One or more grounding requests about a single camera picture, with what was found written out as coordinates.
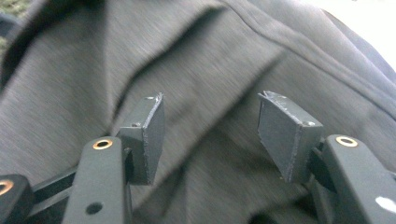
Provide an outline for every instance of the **bright white surface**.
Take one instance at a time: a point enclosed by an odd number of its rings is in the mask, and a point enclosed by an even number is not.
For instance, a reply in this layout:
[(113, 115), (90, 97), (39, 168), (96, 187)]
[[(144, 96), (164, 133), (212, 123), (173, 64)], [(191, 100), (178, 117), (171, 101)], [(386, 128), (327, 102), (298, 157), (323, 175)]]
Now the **bright white surface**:
[(342, 21), (369, 42), (396, 70), (396, 1), (303, 0)]

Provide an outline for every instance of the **gray fabric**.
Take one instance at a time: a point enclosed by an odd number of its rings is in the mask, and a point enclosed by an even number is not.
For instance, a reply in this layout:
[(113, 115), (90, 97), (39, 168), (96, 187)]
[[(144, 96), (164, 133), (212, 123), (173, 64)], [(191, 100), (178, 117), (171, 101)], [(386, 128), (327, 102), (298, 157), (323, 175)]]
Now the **gray fabric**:
[[(28, 20), (50, 19), (54, 2)], [(294, 100), (326, 134), (359, 138), (396, 171), (393, 78), (321, 10), (255, 4), (65, 1), (60, 19), (25, 27), (3, 63), (0, 174), (33, 184), (59, 174), (86, 142), (114, 134), (139, 99), (162, 91), (163, 154), (154, 186), (131, 187), (136, 221), (246, 223), (267, 212), (315, 223), (293, 205), (306, 189), (280, 179), (258, 139), (263, 90)]]

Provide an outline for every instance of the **dark hole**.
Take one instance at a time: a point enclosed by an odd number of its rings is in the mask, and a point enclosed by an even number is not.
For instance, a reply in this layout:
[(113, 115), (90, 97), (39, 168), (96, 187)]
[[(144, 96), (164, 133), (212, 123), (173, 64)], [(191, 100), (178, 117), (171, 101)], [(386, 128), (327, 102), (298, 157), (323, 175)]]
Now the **dark hole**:
[(88, 215), (95, 215), (100, 210), (102, 210), (102, 208), (103, 206), (101, 203), (91, 203), (90, 205), (88, 205), (86, 212)]
[(345, 142), (345, 143), (348, 143), (348, 144), (352, 144), (353, 142), (351, 141), (351, 140), (349, 140), (349, 139), (342, 139), (341, 141), (343, 141), (343, 142)]
[(105, 146), (107, 146), (107, 145), (108, 145), (108, 142), (100, 142), (100, 143), (98, 143), (97, 146), (99, 146), (99, 147), (105, 147)]

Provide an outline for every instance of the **garment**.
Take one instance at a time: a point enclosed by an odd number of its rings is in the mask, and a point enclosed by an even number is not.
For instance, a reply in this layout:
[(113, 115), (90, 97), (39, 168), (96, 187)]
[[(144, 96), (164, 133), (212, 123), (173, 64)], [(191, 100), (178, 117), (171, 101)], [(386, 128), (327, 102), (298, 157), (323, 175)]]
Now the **garment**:
[(144, 96), (164, 93), (155, 184), (137, 223), (316, 223), (257, 135), (274, 91), (365, 142), (396, 170), (394, 71), (381, 72), (320, 9), (297, 1), (36, 2), (5, 55), (0, 174), (32, 184), (78, 163)]

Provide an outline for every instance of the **dark gray cloth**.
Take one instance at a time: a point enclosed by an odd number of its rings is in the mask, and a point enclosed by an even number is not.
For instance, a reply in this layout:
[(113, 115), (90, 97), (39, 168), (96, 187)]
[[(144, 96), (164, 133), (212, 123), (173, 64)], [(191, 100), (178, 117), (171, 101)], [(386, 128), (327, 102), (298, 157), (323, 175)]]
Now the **dark gray cloth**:
[(2, 65), (0, 174), (59, 174), (162, 91), (163, 154), (154, 186), (132, 187), (136, 221), (315, 223), (295, 205), (307, 190), (284, 183), (260, 144), (257, 93), (288, 96), (396, 171), (387, 76), (297, 1), (36, 3)]

